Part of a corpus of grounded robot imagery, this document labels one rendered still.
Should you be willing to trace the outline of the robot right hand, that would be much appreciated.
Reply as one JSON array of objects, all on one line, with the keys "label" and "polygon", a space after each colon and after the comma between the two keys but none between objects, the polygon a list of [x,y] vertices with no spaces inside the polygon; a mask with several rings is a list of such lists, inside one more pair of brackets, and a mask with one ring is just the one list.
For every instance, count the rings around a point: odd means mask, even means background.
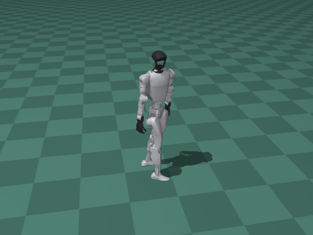
[{"label": "robot right hand", "polygon": [[138,131],[138,132],[140,132],[140,133],[145,133],[145,132],[143,132],[143,129],[144,129],[144,131],[146,131],[146,129],[143,127],[143,120],[144,120],[144,116],[142,116],[141,117],[141,120],[138,120],[137,119],[137,124],[136,124],[136,130]]}]

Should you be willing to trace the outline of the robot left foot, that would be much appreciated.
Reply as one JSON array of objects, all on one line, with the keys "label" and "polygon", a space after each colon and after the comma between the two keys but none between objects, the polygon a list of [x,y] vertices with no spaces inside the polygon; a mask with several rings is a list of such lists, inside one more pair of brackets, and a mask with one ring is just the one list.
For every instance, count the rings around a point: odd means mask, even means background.
[{"label": "robot left foot", "polygon": [[149,162],[146,162],[146,160],[143,160],[143,161],[141,162],[141,165],[142,165],[142,166],[153,165],[152,159],[150,159]]}]

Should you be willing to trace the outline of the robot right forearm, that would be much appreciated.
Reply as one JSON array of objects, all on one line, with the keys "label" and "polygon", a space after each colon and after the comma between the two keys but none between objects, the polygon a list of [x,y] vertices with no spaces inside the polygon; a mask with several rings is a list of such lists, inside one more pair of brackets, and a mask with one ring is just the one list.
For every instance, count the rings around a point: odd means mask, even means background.
[{"label": "robot right forearm", "polygon": [[142,103],[142,97],[139,97],[138,100],[138,111],[137,111],[137,119],[141,120],[141,117],[144,116],[144,108],[145,108],[145,103]]}]

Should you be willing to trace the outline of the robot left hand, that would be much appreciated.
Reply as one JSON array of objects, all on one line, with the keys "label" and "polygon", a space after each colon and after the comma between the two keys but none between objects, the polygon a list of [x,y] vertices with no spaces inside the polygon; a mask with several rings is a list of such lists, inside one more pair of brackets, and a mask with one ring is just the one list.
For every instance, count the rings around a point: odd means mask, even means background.
[{"label": "robot left hand", "polygon": [[168,116],[170,115],[170,108],[169,108],[170,106],[171,106],[171,102],[168,105],[165,104],[165,107],[164,107],[168,111]]}]

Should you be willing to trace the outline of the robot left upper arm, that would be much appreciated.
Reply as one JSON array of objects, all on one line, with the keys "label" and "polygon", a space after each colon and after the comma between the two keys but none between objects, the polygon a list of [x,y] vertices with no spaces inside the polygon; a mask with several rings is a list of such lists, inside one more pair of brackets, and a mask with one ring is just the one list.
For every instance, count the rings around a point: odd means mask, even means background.
[{"label": "robot left upper arm", "polygon": [[174,82],[174,78],[176,77],[176,74],[175,74],[175,72],[172,69],[168,69],[168,71],[169,71],[169,74],[170,74],[168,93],[170,94],[174,90],[174,87],[172,86],[172,84]]}]

